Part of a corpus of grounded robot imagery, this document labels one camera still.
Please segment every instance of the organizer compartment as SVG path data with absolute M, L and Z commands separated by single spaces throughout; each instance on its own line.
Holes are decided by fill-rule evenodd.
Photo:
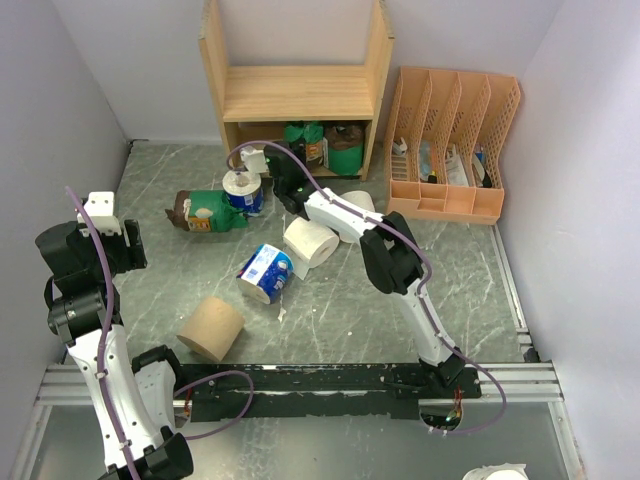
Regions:
M 401 67 L 384 144 L 387 212 L 494 224 L 504 201 L 498 160 L 519 102 L 514 77 Z M 392 142 L 401 137 L 407 142 L 407 154 L 393 155 Z M 430 142 L 431 169 L 438 183 L 419 181 L 422 140 Z M 462 158 L 468 187 L 448 183 L 444 160 L 452 144 Z M 472 168 L 476 145 L 484 153 L 492 188 L 476 185 Z

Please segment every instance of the cable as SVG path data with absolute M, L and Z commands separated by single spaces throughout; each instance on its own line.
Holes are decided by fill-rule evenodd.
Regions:
M 229 420 L 223 426 L 218 427 L 215 430 L 211 430 L 210 432 L 207 432 L 207 433 L 200 433 L 198 435 L 191 435 L 189 437 L 184 437 L 184 438 L 186 438 L 187 440 L 200 440 L 201 438 L 210 437 L 211 435 L 215 435 L 216 433 L 220 433 L 223 430 L 226 430 L 227 428 L 232 427 L 233 425 L 238 423 L 242 417 L 244 417 L 245 413 L 247 413 L 247 410 L 249 410 L 249 407 L 251 406 L 251 401 L 253 400 L 253 392 L 254 392 L 253 380 L 251 380 L 251 377 L 247 373 L 241 372 L 240 370 L 227 370 L 226 372 L 219 372 L 213 375 L 209 375 L 208 377 L 201 378 L 200 380 L 196 380 L 195 382 L 190 383 L 189 385 L 185 385 L 181 389 L 177 390 L 176 393 L 173 394 L 173 396 L 175 398 L 181 393 L 186 392 L 190 388 L 196 387 L 205 382 L 216 380 L 218 378 L 228 377 L 229 375 L 239 375 L 241 377 L 244 377 L 249 383 L 249 398 L 247 399 L 247 403 L 244 405 L 244 408 L 240 411 L 238 415 L 236 415 L 234 419 Z
M 98 234 L 95 225 L 91 221 L 91 217 L 82 206 L 82 202 L 73 192 L 73 190 L 71 190 L 71 188 L 65 187 L 65 190 L 67 191 L 69 197 L 71 197 L 71 201 L 75 205 L 76 210 L 78 210 L 78 213 L 82 216 L 84 223 L 89 229 L 91 240 L 93 240 L 93 244 L 96 247 L 96 252 L 98 253 L 98 258 L 100 259 L 100 266 L 102 267 L 102 273 L 104 274 L 104 283 L 107 289 L 107 313 L 104 318 L 102 331 L 100 333 L 100 340 L 98 342 L 98 373 L 104 374 L 98 376 L 100 393 L 102 394 L 102 400 L 104 402 L 104 407 L 107 411 L 107 415 L 109 416 L 109 420 L 111 420 L 111 425 L 116 432 L 118 442 L 120 442 L 120 445 L 122 445 L 122 454 L 124 455 L 125 461 L 127 462 L 127 468 L 129 469 L 131 478 L 132 480 L 140 480 L 140 475 L 138 475 L 138 471 L 136 470 L 136 466 L 133 461 L 133 454 L 131 453 L 129 440 L 124 434 L 124 429 L 122 428 L 122 424 L 120 423 L 120 419 L 118 418 L 118 414 L 116 413 L 115 406 L 113 405 L 113 401 L 111 399 L 111 394 L 109 393 L 109 388 L 107 387 L 106 375 L 108 374 L 108 372 L 106 371 L 104 366 L 104 356 L 107 348 L 107 334 L 109 333 L 109 329 L 111 328 L 111 319 L 113 317 L 114 304 L 113 278 L 111 277 L 111 270 L 109 269 L 109 261 L 107 260 L 107 255 L 104 251 L 104 247 L 102 246 L 102 242 L 100 241 L 100 235 Z
M 233 165 L 231 163 L 231 159 L 232 159 L 233 155 L 236 152 L 238 152 L 240 149 L 242 149 L 244 147 L 247 147 L 249 145 L 268 145 L 268 146 L 274 147 L 274 148 L 284 152 L 286 155 L 289 156 L 289 158 L 291 158 L 294 162 L 296 162 L 298 164 L 298 166 L 302 169 L 302 172 L 305 174 L 305 176 L 311 182 L 311 185 L 313 185 L 313 188 L 315 188 L 326 200 L 328 200 L 329 202 L 332 202 L 333 204 L 337 205 L 338 207 L 342 208 L 343 210 L 346 210 L 347 212 L 351 213 L 352 215 L 355 215 L 356 217 L 361 218 L 365 222 L 373 223 L 374 225 L 376 225 L 376 226 L 382 228 L 383 230 L 386 230 L 387 232 L 391 233 L 396 238 L 402 240 L 409 248 L 411 248 L 411 250 L 413 250 L 415 252 L 415 254 L 418 256 L 420 261 L 424 264 L 424 266 L 427 269 L 426 275 L 422 278 L 422 280 L 418 284 L 418 288 L 417 288 L 417 293 L 418 294 L 420 294 L 422 292 L 422 290 L 425 288 L 425 285 L 427 284 L 427 282 L 431 279 L 431 276 L 433 274 L 433 268 L 431 267 L 431 262 L 429 262 L 429 259 L 427 258 L 425 253 L 420 249 L 420 247 L 418 247 L 418 245 L 413 243 L 411 240 L 409 240 L 402 233 L 398 232 L 395 228 L 390 227 L 388 225 L 385 225 L 384 223 L 382 223 L 382 222 L 380 222 L 380 221 L 378 221 L 378 220 L 376 220 L 374 218 L 363 216 L 357 210 L 354 210 L 353 208 L 350 208 L 348 205 L 345 205 L 345 204 L 343 204 L 343 203 L 341 203 L 339 201 L 336 201 L 335 199 L 332 199 L 327 194 L 327 192 L 322 190 L 322 188 L 320 187 L 320 185 L 318 184 L 316 179 L 313 178 L 313 175 L 311 175 L 311 172 L 307 169 L 307 167 L 304 164 L 304 162 L 302 162 L 302 160 L 300 160 L 298 157 L 296 157 L 291 151 L 287 150 L 282 145 L 278 145 L 275 142 L 269 142 L 269 141 L 266 141 L 266 140 L 252 140 L 252 141 L 245 142 L 245 143 L 242 143 L 242 144 L 238 145 L 233 150 L 231 150 L 231 152 L 229 152 L 229 155 L 227 156 L 226 163 L 227 163 L 227 167 L 230 170 L 234 170 L 234 167 L 233 167 Z M 422 310 L 425 313 L 425 315 L 427 316 L 427 320 L 429 321 L 429 323 L 431 324 L 431 327 L 433 328 L 433 330 L 435 331 L 436 335 L 438 336 L 438 338 L 442 342 L 442 345 L 447 350 L 449 350 L 451 353 L 453 353 L 454 355 L 456 355 L 457 357 L 462 359 L 465 363 L 468 363 L 468 364 L 472 365 L 478 371 L 480 371 L 484 375 L 486 375 L 489 378 L 489 380 L 491 380 L 493 382 L 493 384 L 496 386 L 496 388 L 498 389 L 498 392 L 500 393 L 500 398 L 502 399 L 502 404 L 500 406 L 500 411 L 496 414 L 495 417 L 493 417 L 492 419 L 486 421 L 485 423 L 482 423 L 482 424 L 477 425 L 475 427 L 465 428 L 465 429 L 462 429 L 462 430 L 453 430 L 451 432 L 448 432 L 446 430 L 441 430 L 441 429 L 438 429 L 438 428 L 433 428 L 433 427 L 429 431 L 431 432 L 431 431 L 435 430 L 435 431 L 441 432 L 443 435 L 465 435 L 465 434 L 468 434 L 468 433 L 479 432 L 481 430 L 484 430 L 485 428 L 488 428 L 488 427 L 494 425 L 495 423 L 497 423 L 504 416 L 505 411 L 507 410 L 507 395 L 505 394 L 504 389 L 502 388 L 502 385 L 500 385 L 500 382 L 498 382 L 498 380 L 486 368 L 482 367 L 477 362 L 471 360 L 469 357 L 467 357 L 462 352 L 456 350 L 453 347 L 453 345 L 449 344 L 449 342 L 447 342 L 444 339 L 441 330 L 438 328 L 438 325 L 436 324 L 435 320 L 433 319 L 433 316 L 432 316 L 431 312 L 429 311 L 429 307 L 427 306 L 426 301 L 424 300 L 424 298 L 422 298 L 422 296 L 419 297 L 419 300 L 420 300 L 420 305 L 422 307 Z

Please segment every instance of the wall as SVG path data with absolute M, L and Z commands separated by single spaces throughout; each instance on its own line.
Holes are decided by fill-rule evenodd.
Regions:
M 638 477 L 638 78 L 640 5 L 567 0 L 502 159 L 506 250 L 594 479 Z
M 202 1 L 54 3 L 127 137 L 219 141 L 197 46 Z M 387 0 L 396 44 L 383 114 L 398 65 L 521 76 L 561 3 Z M 371 5 L 220 0 L 229 58 L 246 65 L 361 63 Z M 381 130 L 385 124 L 383 118 Z
M 73 219 L 64 186 L 114 188 L 126 144 L 50 0 L 0 3 L 0 478 L 8 478 L 44 369 L 62 346 L 34 245 Z

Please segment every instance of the purple cable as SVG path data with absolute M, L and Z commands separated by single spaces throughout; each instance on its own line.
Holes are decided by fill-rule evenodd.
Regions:
M 118 442 L 120 442 L 120 444 L 123 446 L 122 454 L 124 455 L 125 461 L 127 462 L 127 468 L 129 469 L 131 478 L 132 480 L 140 480 L 140 475 L 138 475 L 138 471 L 136 470 L 136 467 L 133 463 L 133 454 L 131 453 L 131 448 L 129 448 L 128 439 L 124 434 L 122 424 L 120 423 L 120 419 L 118 418 L 118 414 L 116 413 L 115 406 L 113 405 L 113 400 L 111 399 L 111 394 L 109 393 L 109 388 L 107 387 L 106 380 L 106 375 L 108 374 L 108 372 L 105 369 L 104 356 L 107 349 L 107 335 L 109 333 L 109 329 L 111 328 L 114 303 L 113 278 L 111 277 L 111 270 L 109 269 L 109 261 L 107 260 L 107 255 L 104 252 L 102 242 L 100 241 L 100 235 L 98 234 L 95 225 L 91 221 L 91 217 L 82 206 L 82 202 L 73 192 L 73 190 L 71 190 L 71 188 L 65 187 L 65 190 L 67 191 L 69 197 L 71 197 L 71 201 L 76 207 L 76 210 L 78 210 L 78 213 L 82 216 L 84 223 L 89 229 L 91 240 L 93 240 L 93 244 L 96 247 L 96 252 L 98 253 L 98 258 L 100 259 L 100 266 L 102 267 L 102 273 L 104 275 L 104 283 L 107 288 L 107 314 L 104 318 L 102 332 L 100 333 L 100 341 L 98 343 L 98 372 L 105 373 L 105 376 L 98 378 L 100 393 L 102 394 L 102 400 L 104 401 L 104 407 L 107 410 L 107 415 L 109 415 L 109 420 L 111 420 L 111 425 L 116 432 Z
M 352 215 L 355 215 L 356 217 L 361 218 L 365 222 L 373 223 L 374 225 L 376 225 L 376 226 L 386 230 L 387 232 L 391 233 L 396 238 L 402 240 L 409 248 L 411 248 L 411 250 L 413 250 L 416 253 L 416 255 L 418 255 L 418 258 L 420 258 L 420 261 L 424 264 L 424 266 L 427 269 L 427 274 L 422 278 L 422 280 L 418 284 L 418 288 L 417 288 L 417 293 L 418 294 L 420 294 L 422 292 L 422 290 L 424 289 L 424 287 L 427 284 L 427 282 L 431 279 L 431 276 L 433 274 L 433 268 L 431 267 L 431 262 L 429 262 L 429 259 L 427 258 L 425 253 L 420 249 L 420 247 L 418 247 L 418 245 L 413 243 L 411 240 L 409 240 L 402 233 L 398 232 L 395 228 L 390 227 L 388 225 L 385 225 L 384 223 L 382 223 L 382 222 L 380 222 L 380 221 L 378 221 L 378 220 L 376 220 L 374 218 L 369 218 L 367 216 L 361 215 L 357 210 L 354 210 L 353 208 L 349 207 L 348 205 L 345 205 L 345 204 L 343 204 L 343 203 L 341 203 L 339 201 L 336 201 L 335 199 L 332 199 L 324 190 L 322 190 L 322 188 L 320 187 L 320 185 L 318 184 L 316 179 L 313 178 L 313 175 L 311 175 L 311 172 L 307 169 L 306 165 L 302 162 L 302 160 L 300 160 L 298 157 L 296 157 L 291 151 L 287 150 L 282 145 L 278 145 L 275 142 L 269 142 L 269 141 L 266 141 L 266 140 L 252 140 L 252 141 L 245 142 L 245 143 L 242 143 L 242 144 L 238 145 L 233 150 L 231 150 L 231 152 L 229 152 L 229 155 L 227 156 L 227 167 L 230 170 L 234 170 L 234 167 L 233 167 L 233 165 L 231 163 L 231 159 L 232 159 L 233 155 L 236 152 L 238 152 L 241 148 L 247 147 L 249 145 L 269 145 L 271 147 L 277 148 L 278 150 L 284 152 L 285 154 L 287 154 L 289 156 L 289 158 L 291 158 L 294 162 L 296 162 L 298 164 L 298 166 L 302 169 L 302 171 L 304 172 L 306 177 L 311 182 L 311 185 L 313 185 L 313 188 L 315 188 L 318 192 L 320 192 L 320 194 L 326 200 L 328 200 L 331 203 L 334 203 L 335 205 L 337 205 L 338 207 L 342 208 L 343 210 L 346 210 L 347 212 L 351 213 Z M 451 344 L 449 344 L 449 342 L 447 342 L 442 336 L 440 336 L 441 331 L 438 328 L 438 325 L 436 324 L 435 320 L 433 319 L 433 316 L 432 316 L 431 312 L 429 311 L 429 307 L 427 306 L 427 303 L 425 302 L 424 298 L 422 298 L 422 297 L 420 297 L 420 305 L 422 306 L 422 310 L 424 311 L 425 315 L 427 316 L 427 319 L 429 320 L 429 323 L 431 324 L 431 327 L 436 332 L 436 335 L 438 335 L 438 338 L 442 342 L 442 345 L 444 345 L 445 348 L 447 348 L 451 353 L 453 353 L 457 357 L 461 358 L 465 363 L 468 363 L 468 364 L 472 365 L 478 371 L 480 371 L 483 374 L 485 374 L 489 378 L 489 380 L 491 380 L 493 382 L 493 384 L 496 386 L 496 388 L 498 389 L 498 392 L 500 393 L 500 398 L 502 399 L 502 404 L 500 406 L 500 411 L 496 414 L 495 417 L 493 417 L 491 420 L 486 421 L 485 423 L 482 423 L 482 424 L 477 425 L 475 427 L 465 428 L 465 429 L 462 429 L 462 430 L 451 430 L 451 431 L 448 431 L 448 430 L 442 430 L 442 429 L 439 429 L 439 428 L 431 427 L 429 431 L 431 432 L 431 431 L 435 430 L 435 431 L 438 431 L 438 432 L 442 432 L 443 435 L 465 435 L 465 434 L 469 434 L 469 433 L 479 432 L 481 430 L 484 430 L 485 428 L 488 428 L 488 427 L 494 425 L 495 423 L 497 423 L 504 416 L 504 414 L 505 414 L 505 412 L 507 410 L 507 395 L 505 394 L 504 389 L 502 388 L 502 385 L 500 385 L 500 382 L 498 382 L 498 380 L 486 368 L 482 367 L 477 362 L 471 360 L 469 357 L 467 357 L 463 353 L 461 353 L 458 350 L 456 350 Z
M 238 423 L 242 417 L 244 417 L 245 413 L 247 413 L 247 410 L 249 410 L 249 407 L 251 406 L 251 401 L 253 400 L 253 391 L 254 391 L 253 380 L 251 380 L 251 377 L 248 374 L 246 374 L 245 372 L 241 372 L 239 370 L 227 370 L 226 372 L 215 373 L 213 375 L 209 375 L 208 377 L 201 378 L 200 380 L 196 380 L 195 382 L 190 383 L 189 385 L 185 385 L 184 387 L 176 391 L 176 393 L 174 393 L 173 396 L 175 398 L 181 393 L 186 392 L 190 388 L 197 387 L 198 385 L 205 382 L 210 382 L 211 380 L 216 380 L 222 377 L 228 377 L 229 375 L 239 375 L 241 377 L 244 377 L 247 380 L 247 382 L 249 382 L 249 398 L 247 399 L 247 403 L 244 405 L 244 408 L 242 409 L 242 411 L 238 415 L 236 415 L 234 419 L 225 423 L 223 426 L 216 428 L 215 430 L 212 430 L 207 433 L 200 433 L 198 435 L 191 435 L 189 437 L 184 437 L 184 438 L 186 438 L 187 440 L 200 440 L 201 438 L 210 437 L 211 435 L 215 435 L 216 433 L 220 433 L 223 430 L 226 430 L 227 428 L 232 427 L 233 425 Z

